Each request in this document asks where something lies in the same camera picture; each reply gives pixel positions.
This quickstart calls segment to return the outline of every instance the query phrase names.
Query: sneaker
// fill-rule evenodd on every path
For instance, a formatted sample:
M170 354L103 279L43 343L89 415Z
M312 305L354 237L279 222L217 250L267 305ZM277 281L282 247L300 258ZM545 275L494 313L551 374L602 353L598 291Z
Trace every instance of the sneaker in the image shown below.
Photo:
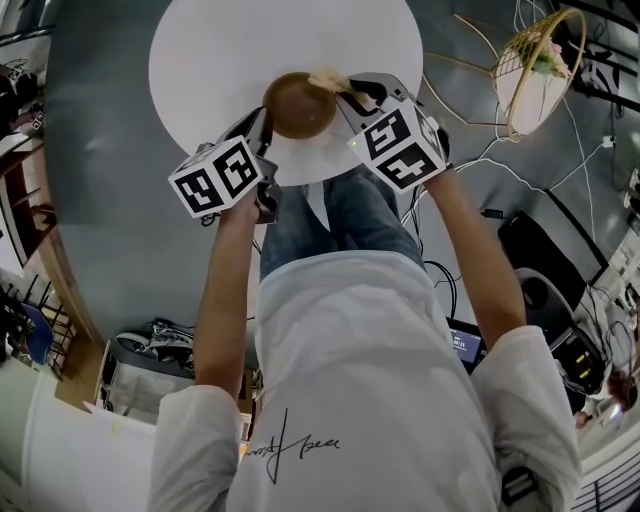
M635 190L636 185L640 183L640 176L638 176L638 168L636 167L631 173L631 179L629 180L629 188Z

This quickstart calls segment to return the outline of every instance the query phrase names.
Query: wooden bowl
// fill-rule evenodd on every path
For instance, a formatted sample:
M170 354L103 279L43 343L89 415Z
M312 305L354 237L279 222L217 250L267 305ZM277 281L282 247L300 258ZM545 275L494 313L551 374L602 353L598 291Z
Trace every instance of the wooden bowl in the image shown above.
M273 129L288 139L315 137L333 121L332 92L309 83L309 73L288 73L267 89L262 104L273 116Z

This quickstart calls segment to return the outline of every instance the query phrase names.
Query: round white table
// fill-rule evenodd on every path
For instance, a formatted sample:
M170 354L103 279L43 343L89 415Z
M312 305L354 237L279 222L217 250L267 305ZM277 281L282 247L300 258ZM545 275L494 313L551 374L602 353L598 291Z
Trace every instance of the round white table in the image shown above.
M284 73L336 68L391 73L417 94L422 42L404 0L174 0L149 57L155 108L189 154L262 104ZM313 183L359 162L339 109L323 133L294 141L274 134L267 158L281 185Z

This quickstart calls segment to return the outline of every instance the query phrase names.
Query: blue jeans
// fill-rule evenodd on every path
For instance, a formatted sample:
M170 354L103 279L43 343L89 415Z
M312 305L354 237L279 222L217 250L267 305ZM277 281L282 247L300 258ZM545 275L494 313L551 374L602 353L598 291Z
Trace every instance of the blue jeans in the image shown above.
M282 187L278 223L267 227L260 279L291 261L335 251L392 251L424 269L418 245L400 224L391 188L365 166L324 182L331 231L309 206L304 188Z

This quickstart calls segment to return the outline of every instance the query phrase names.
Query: gray floor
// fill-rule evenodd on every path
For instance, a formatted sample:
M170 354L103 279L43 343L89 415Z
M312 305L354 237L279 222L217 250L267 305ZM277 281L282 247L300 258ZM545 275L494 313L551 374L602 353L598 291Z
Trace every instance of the gray floor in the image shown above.
M156 316L192 325L215 236L215 228L202 228L188 218L166 181L184 153L153 107L147 59L155 28L169 3L66 0L58 13L52 44L47 97L52 195L76 280L105 338ZM483 28L497 45L508 38L504 30L513 30L511 0L409 3L425 49L481 65L491 66L492 55L472 31L451 16L454 9L502 29ZM425 72L463 116L493 120L496 98L486 77L429 57L425 58ZM454 163L477 157L493 139L492 129L467 127L453 119L428 91L423 90L420 99L449 131ZM609 105L573 93L568 101L588 154L610 131ZM618 183L637 164L630 138L634 124L638 126L638 115L633 112L617 123ZM581 162L564 107L520 144L497 144L490 155L541 188ZM610 162L610 150L601 150L589 163L596 239L607 257L626 231L626 213L620 193L612 187ZM479 206L501 209L507 215L528 212L585 279L596 272L598 265L586 245L547 197L529 191L491 164L465 170L463 180ZM589 230L584 173L576 173L557 189L557 195ZM406 206L407 198L402 201ZM425 256L440 261L457 276L450 244L428 197L420 210ZM438 290L448 310L446 285ZM461 290L457 316L471 320L464 295Z

